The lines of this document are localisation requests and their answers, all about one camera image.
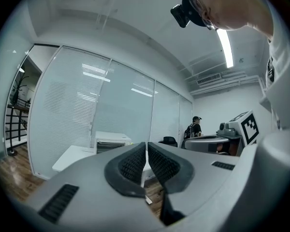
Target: ventilation slot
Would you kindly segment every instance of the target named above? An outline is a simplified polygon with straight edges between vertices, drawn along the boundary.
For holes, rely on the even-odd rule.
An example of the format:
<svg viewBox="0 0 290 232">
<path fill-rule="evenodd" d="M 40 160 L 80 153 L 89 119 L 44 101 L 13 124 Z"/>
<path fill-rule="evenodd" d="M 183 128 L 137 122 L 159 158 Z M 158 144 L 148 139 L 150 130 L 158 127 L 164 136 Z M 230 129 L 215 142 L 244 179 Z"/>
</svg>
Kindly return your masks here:
<svg viewBox="0 0 290 232">
<path fill-rule="evenodd" d="M 223 163 L 223 162 L 220 162 L 220 161 L 215 161 L 215 162 L 212 163 L 212 165 L 215 166 L 215 167 L 224 168 L 224 169 L 228 169 L 228 170 L 231 170 L 231 171 L 235 167 L 235 165 Z"/>
<path fill-rule="evenodd" d="M 210 75 L 210 76 L 207 76 L 205 78 L 201 78 L 201 79 L 197 80 L 197 83 L 198 83 L 198 85 L 202 85 L 202 84 L 210 83 L 210 82 L 213 82 L 213 81 L 216 81 L 219 79 L 221 79 L 220 73 L 215 74 L 215 75 Z"/>
<path fill-rule="evenodd" d="M 48 201 L 39 212 L 39 215 L 52 223 L 56 223 L 78 189 L 79 187 L 76 186 L 69 184 L 64 185 L 51 200 Z"/>
</svg>

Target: air conditioner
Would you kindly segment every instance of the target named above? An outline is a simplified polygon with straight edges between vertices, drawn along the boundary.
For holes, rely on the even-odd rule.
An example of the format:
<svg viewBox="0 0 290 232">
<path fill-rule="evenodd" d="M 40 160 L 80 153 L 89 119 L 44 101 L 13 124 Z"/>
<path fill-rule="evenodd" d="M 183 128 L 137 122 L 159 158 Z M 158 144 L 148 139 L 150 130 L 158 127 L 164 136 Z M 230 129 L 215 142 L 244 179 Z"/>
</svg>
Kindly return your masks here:
<svg viewBox="0 0 290 232">
<path fill-rule="evenodd" d="M 219 79 L 221 79 L 220 73 L 201 78 L 201 79 L 197 80 L 197 83 L 198 83 L 198 85 L 202 85 L 202 84 L 210 83 L 210 82 L 213 82 L 213 81 L 216 81 Z"/>
<path fill-rule="evenodd" d="M 93 152 L 99 154 L 131 144 L 131 139 L 125 134 L 96 131 L 95 138 L 93 140 Z"/>
</svg>

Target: black chair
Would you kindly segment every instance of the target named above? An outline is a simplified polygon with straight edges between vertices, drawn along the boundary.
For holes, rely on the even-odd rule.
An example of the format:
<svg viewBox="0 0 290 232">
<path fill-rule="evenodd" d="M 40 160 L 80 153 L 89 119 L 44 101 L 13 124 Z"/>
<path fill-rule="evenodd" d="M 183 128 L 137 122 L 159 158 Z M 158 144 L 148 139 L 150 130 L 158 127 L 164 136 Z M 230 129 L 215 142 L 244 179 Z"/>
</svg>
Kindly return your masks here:
<svg viewBox="0 0 290 232">
<path fill-rule="evenodd" d="M 177 147 L 177 142 L 174 137 L 164 137 L 163 141 L 160 141 L 159 143 Z"/>
</svg>

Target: black t-shirt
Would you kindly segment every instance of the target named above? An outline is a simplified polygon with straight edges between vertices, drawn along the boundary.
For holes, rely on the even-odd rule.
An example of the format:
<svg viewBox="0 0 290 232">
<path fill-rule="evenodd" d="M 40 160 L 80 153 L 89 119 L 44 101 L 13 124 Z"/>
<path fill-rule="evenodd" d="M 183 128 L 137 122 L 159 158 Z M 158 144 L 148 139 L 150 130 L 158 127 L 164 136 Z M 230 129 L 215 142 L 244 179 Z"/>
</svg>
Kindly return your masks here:
<svg viewBox="0 0 290 232">
<path fill-rule="evenodd" d="M 194 132 L 194 136 L 197 137 L 199 132 L 201 131 L 201 126 L 199 124 L 194 124 L 193 125 L 193 132 Z"/>
</svg>

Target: white ceiling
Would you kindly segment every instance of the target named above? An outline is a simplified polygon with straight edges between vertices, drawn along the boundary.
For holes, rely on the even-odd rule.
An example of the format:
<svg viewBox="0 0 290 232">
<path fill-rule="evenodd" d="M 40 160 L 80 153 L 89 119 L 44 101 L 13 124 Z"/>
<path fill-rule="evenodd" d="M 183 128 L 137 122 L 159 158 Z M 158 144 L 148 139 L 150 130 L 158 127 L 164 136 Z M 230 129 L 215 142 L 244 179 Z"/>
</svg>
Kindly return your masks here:
<svg viewBox="0 0 290 232">
<path fill-rule="evenodd" d="M 179 27 L 170 9 L 181 0 L 40 0 L 40 15 L 32 24 L 37 34 L 45 24 L 61 15 L 91 17 L 97 27 L 104 24 L 130 32 L 146 44 L 172 60 L 178 71 L 190 83 L 191 90 L 198 88 L 195 80 L 201 76 L 227 70 L 220 40 L 215 31 L 189 23 Z M 248 27 L 228 32 L 233 69 L 250 67 L 251 74 L 260 65 L 265 37 Z"/>
</svg>

